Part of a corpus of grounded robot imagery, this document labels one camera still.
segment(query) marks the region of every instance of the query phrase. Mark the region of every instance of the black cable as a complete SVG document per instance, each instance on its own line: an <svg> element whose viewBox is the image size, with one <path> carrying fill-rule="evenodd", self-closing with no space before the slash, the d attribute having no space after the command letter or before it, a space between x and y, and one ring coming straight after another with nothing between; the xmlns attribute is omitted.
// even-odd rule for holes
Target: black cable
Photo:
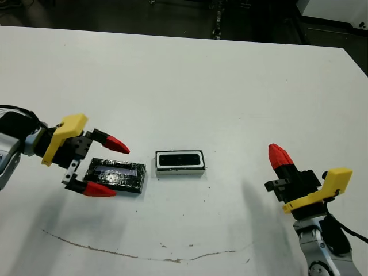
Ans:
<svg viewBox="0 0 368 276"><path fill-rule="evenodd" d="M332 218L335 223L337 223L338 226L340 226L341 229L345 230L345 232L347 232L348 234L350 234L351 236L353 237L357 237L359 240L365 242L365 243L368 243L368 238L354 232L353 230L347 228L345 225L343 225L340 221L338 221L328 210L327 208L327 203L333 201L335 198L332 197L332 198L328 198L325 200L325 203L324 203L324 207L325 207L325 211L326 211L326 214L327 216L329 216L330 218Z"/></svg>
<svg viewBox="0 0 368 276"><path fill-rule="evenodd" d="M34 114L33 111L30 111L28 109L25 108L20 108L18 106L14 106L14 105L0 105L0 108L7 108L7 109L15 109L17 111L22 112L24 115L27 115L28 117L30 117L31 119L33 119L38 126L45 128L47 131L49 130L49 128L39 120L39 118Z"/></svg>

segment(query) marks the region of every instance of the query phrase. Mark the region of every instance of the yellow gripper bracket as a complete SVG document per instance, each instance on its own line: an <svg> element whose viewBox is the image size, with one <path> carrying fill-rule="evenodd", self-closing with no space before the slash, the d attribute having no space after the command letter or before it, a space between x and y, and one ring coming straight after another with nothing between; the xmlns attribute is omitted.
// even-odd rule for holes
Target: yellow gripper bracket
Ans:
<svg viewBox="0 0 368 276"><path fill-rule="evenodd" d="M64 144L67 138L79 136L87 120L87 117L83 113L65 117L52 135L50 145L42 158L42 164L50 166L58 148Z"/></svg>
<svg viewBox="0 0 368 276"><path fill-rule="evenodd" d="M349 183L352 170L349 168L333 168L327 172L326 179L322 188L319 191L308 194L305 197L298 198L284 204L282 209L285 213L298 209L303 206L322 202L326 198L334 197L338 194L343 194Z"/></svg>

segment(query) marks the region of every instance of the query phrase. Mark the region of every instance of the white tabletop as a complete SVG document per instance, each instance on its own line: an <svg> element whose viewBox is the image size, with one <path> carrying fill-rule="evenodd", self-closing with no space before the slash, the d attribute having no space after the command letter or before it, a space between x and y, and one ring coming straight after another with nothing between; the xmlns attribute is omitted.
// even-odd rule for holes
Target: white tabletop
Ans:
<svg viewBox="0 0 368 276"><path fill-rule="evenodd" d="M368 78L343 49L0 27L2 104L55 125L83 112L147 165L140 195L64 190L64 169L23 156L0 192L0 275L306 275L291 215L267 193L267 146L300 170L346 166L330 204L367 235ZM156 150L203 150L202 177L157 177ZM367 275L368 249L350 238Z"/></svg>

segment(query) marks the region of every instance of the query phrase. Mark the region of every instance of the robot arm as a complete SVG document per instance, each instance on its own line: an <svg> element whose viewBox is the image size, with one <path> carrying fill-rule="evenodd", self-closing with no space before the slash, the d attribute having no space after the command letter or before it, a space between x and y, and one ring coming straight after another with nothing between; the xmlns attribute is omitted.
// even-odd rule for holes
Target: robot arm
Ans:
<svg viewBox="0 0 368 276"><path fill-rule="evenodd" d="M129 149L122 142L98 129L83 135L87 117L82 113L67 116L60 124L49 128L31 111L8 105L0 105L0 108L6 108L0 117L0 190L24 154L42 157L42 164L47 166L54 163L67 169L62 183L68 190L95 197L116 195L115 191L98 183L77 180L76 170L93 141L110 150L128 154Z"/></svg>
<svg viewBox="0 0 368 276"><path fill-rule="evenodd" d="M291 213L297 220L293 226L308 264L308 275L361 276L341 229L344 226L327 209L328 202L345 192L352 171L347 168L329 170L323 175L323 187L318 190L321 184L314 172L298 171L284 149L271 144L269 157L279 180L268 181L265 187L285 203L284 212Z"/></svg>

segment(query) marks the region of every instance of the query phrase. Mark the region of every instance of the white box with black top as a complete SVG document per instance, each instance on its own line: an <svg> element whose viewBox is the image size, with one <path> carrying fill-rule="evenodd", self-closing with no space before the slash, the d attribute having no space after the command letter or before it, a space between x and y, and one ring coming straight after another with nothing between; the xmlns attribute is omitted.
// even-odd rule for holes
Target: white box with black top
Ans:
<svg viewBox="0 0 368 276"><path fill-rule="evenodd" d="M202 151L156 151L156 175L203 174Z"/></svg>

